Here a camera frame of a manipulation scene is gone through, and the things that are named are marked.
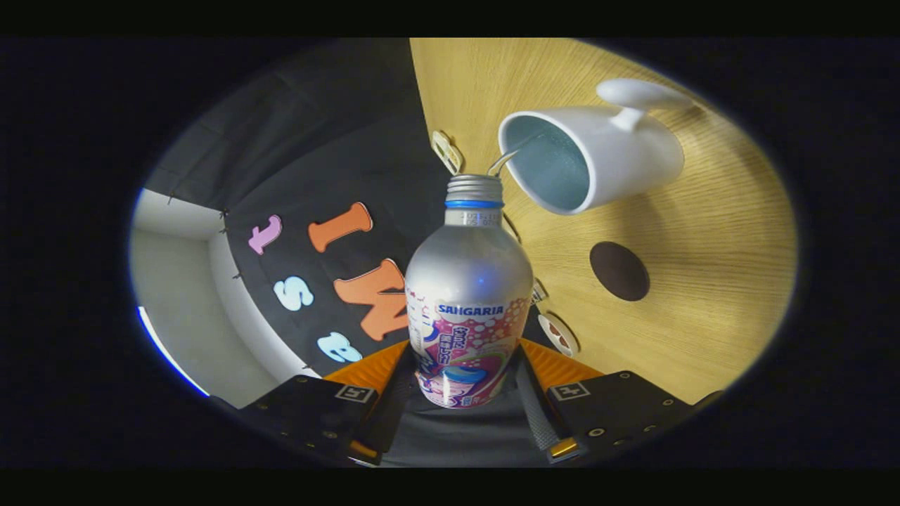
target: table surface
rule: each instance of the table surface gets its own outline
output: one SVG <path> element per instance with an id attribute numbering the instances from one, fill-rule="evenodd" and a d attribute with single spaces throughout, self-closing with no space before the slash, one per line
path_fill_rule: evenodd
<path id="1" fill-rule="evenodd" d="M 701 97 L 610 51 L 567 39 L 412 39 L 428 126 L 447 134 L 483 174 L 500 156 L 497 129 L 515 111 L 604 104 L 606 79 L 631 77 L 680 90 L 688 111 L 654 111 L 681 142 L 674 183 L 575 216 L 531 201 L 503 170 L 505 211 L 578 360 L 605 373 L 633 370 L 696 402 L 727 387 L 769 344 L 797 275 L 797 232 L 771 161 Z M 591 248 L 614 241 L 645 265 L 650 291 L 627 302 L 594 276 Z"/>

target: orange letter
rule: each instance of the orange letter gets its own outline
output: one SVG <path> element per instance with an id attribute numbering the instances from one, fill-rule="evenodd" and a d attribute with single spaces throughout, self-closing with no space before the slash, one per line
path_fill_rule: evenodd
<path id="1" fill-rule="evenodd" d="M 403 290 L 403 275 L 393 260 L 386 258 L 375 270 L 350 280 L 336 279 L 335 292 L 340 300 L 350 304 L 369 304 L 372 309 L 359 326 L 372 340 L 384 339 L 388 332 L 407 327 L 406 314 L 397 313 L 406 307 L 406 294 L 383 294 L 389 288 Z"/>
<path id="2" fill-rule="evenodd" d="M 324 223 L 310 223 L 309 234 L 312 246 L 319 253 L 325 253 L 325 248 L 334 240 L 357 230 L 368 232 L 372 229 L 372 216 L 363 203 L 354 202 L 347 211 Z"/>

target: white wall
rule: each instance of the white wall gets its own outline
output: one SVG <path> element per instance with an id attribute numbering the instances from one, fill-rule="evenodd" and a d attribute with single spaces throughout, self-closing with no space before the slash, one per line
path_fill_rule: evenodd
<path id="1" fill-rule="evenodd" d="M 134 228 L 130 262 L 138 302 L 159 339 L 204 390 L 241 408 L 281 383 L 250 352 L 226 314 L 207 241 Z"/>
<path id="2" fill-rule="evenodd" d="M 221 303 L 231 324 L 259 363 L 279 384 L 296 375 L 321 377 L 311 368 L 304 369 L 306 364 L 278 337 L 253 303 L 244 281 L 231 279 L 238 272 L 238 266 L 231 255 L 228 238 L 224 234 L 213 234 L 209 244 L 212 277 Z"/>
<path id="3" fill-rule="evenodd" d="M 169 200 L 168 195 L 144 189 L 134 208 L 134 226 L 184 239 L 207 240 L 224 226 L 219 211 L 193 203 Z"/>

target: aluminum bottle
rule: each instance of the aluminum bottle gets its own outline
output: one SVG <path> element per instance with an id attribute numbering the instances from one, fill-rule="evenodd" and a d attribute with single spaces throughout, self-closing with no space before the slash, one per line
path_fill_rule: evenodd
<path id="1" fill-rule="evenodd" d="M 534 275 L 502 228 L 498 177 L 460 175 L 447 185 L 445 224 L 406 272 L 409 339 L 425 396 L 472 408 L 500 391 L 528 315 Z"/>

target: letter m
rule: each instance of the letter m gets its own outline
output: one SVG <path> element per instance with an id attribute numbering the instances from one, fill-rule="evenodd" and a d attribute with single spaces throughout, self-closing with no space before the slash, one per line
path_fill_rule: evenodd
<path id="1" fill-rule="evenodd" d="M 406 294 L 385 294 L 386 290 L 403 290 L 403 274 L 393 260 L 386 258 L 375 270 L 353 279 L 335 280 L 335 292 L 340 300 L 351 304 L 369 304 L 372 309 L 359 326 L 372 340 L 381 341 L 384 334 L 406 328 L 407 315 L 398 313 L 406 307 Z"/>

